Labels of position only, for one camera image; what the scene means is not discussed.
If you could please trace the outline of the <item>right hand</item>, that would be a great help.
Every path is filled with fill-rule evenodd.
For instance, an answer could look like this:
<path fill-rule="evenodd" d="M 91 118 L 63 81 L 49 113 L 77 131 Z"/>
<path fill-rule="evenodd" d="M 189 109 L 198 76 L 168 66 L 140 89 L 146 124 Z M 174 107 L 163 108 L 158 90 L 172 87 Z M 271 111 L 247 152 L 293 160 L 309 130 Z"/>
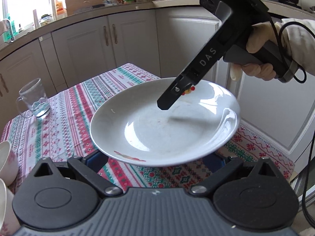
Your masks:
<path fill-rule="evenodd" d="M 256 53 L 267 41 L 277 43 L 275 33 L 272 25 L 269 22 L 259 23 L 253 26 L 253 32 L 248 38 L 246 49 L 249 53 Z M 270 63 L 258 65 L 255 63 L 248 63 L 246 65 L 231 64 L 230 77 L 233 81 L 238 81 L 242 73 L 248 76 L 270 81 L 276 76 L 273 70 L 273 65 Z"/>

